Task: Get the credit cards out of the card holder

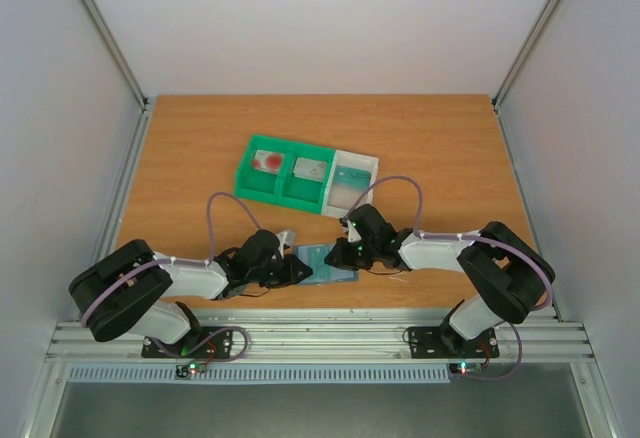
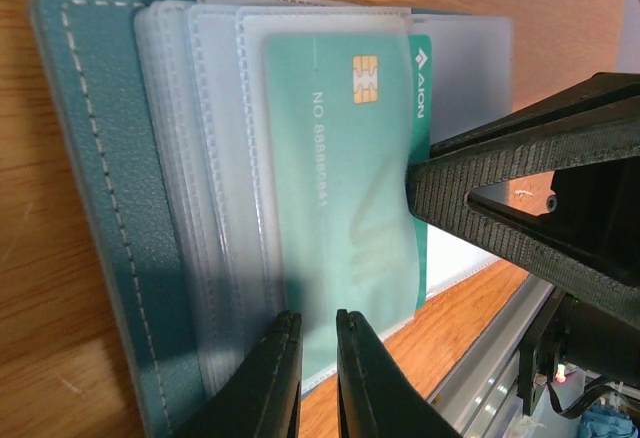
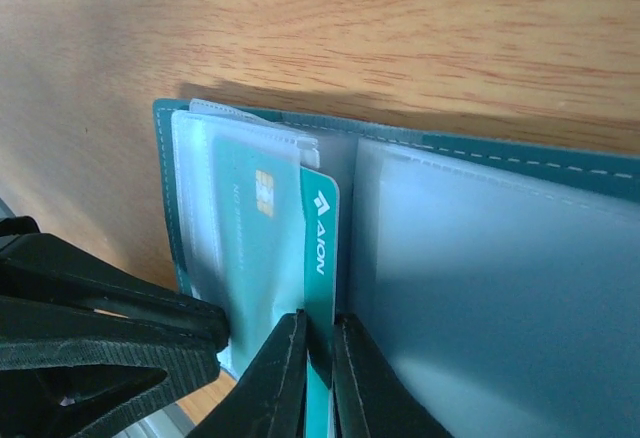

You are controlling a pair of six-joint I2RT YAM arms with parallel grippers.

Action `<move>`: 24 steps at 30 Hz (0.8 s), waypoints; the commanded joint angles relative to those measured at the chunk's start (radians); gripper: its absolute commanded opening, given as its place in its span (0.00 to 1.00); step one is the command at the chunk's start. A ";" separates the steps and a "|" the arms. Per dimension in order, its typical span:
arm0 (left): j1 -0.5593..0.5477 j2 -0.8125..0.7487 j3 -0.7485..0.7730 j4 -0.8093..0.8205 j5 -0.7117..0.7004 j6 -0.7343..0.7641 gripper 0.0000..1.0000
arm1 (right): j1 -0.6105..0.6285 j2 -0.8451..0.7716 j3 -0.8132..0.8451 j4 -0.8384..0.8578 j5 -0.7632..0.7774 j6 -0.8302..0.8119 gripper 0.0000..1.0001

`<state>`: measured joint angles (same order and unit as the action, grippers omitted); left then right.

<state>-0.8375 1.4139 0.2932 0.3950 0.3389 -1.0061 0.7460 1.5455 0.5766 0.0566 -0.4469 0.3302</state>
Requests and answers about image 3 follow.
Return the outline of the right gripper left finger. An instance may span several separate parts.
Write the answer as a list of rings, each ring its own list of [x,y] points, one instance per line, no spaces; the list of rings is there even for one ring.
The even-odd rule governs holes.
[[[283,315],[235,387],[191,437],[301,437],[306,411],[307,316]]]

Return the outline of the teal leather card holder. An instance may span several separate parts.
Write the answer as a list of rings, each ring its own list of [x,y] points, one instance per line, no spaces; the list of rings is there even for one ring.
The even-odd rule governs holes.
[[[183,293],[229,319],[214,139],[317,138],[340,191],[334,317],[452,435],[638,435],[637,157],[198,99],[153,114]]]

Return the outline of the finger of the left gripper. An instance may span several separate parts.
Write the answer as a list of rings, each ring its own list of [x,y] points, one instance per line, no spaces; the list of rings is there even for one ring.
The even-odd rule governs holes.
[[[179,328],[211,341],[217,352],[230,338],[220,307],[136,278],[41,232],[29,216],[1,219],[1,294]]]
[[[1,300],[1,434],[112,437],[215,381],[223,313],[194,300],[117,317]]]

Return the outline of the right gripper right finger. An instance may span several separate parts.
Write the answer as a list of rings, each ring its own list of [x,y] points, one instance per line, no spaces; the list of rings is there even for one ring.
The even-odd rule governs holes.
[[[339,437],[451,435],[404,387],[357,316],[337,316],[333,337]]]

